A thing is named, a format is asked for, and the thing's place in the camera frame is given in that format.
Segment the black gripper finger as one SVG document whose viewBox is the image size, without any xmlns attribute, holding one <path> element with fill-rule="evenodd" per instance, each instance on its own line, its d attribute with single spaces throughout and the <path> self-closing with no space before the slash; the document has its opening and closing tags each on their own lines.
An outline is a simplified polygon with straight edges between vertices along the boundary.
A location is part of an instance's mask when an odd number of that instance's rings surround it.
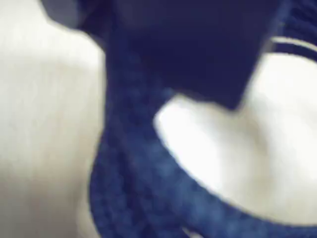
<svg viewBox="0 0 317 238">
<path fill-rule="evenodd" d="M 240 104 L 281 0 L 115 0 L 109 53 L 199 101 Z"/>
<path fill-rule="evenodd" d="M 109 0 L 42 0 L 41 4 L 51 20 L 86 33 L 102 50 L 105 50 Z"/>
</svg>

